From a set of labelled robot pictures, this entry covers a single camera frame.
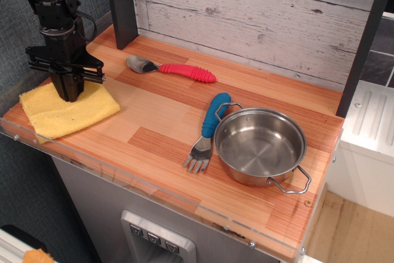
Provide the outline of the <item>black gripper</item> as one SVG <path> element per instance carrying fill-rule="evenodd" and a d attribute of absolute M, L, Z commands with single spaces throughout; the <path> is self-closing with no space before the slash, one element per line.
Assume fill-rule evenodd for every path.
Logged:
<path fill-rule="evenodd" d="M 45 34 L 44 40 L 45 45 L 29 46 L 25 52 L 30 58 L 32 69 L 49 72 L 61 99 L 66 102 L 77 101 L 84 91 L 84 80 L 100 84 L 104 82 L 103 62 L 88 53 L 86 41 L 80 35 Z"/>

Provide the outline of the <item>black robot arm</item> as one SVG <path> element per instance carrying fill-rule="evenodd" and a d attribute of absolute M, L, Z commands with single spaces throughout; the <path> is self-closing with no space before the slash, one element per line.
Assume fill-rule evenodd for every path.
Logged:
<path fill-rule="evenodd" d="M 66 102 L 74 102 L 84 83 L 103 83 L 103 62 L 86 50 L 97 32 L 86 36 L 82 20 L 91 16 L 79 11 L 79 0 L 28 0 L 39 20 L 43 46 L 30 46 L 30 67 L 50 74 L 55 90 Z"/>

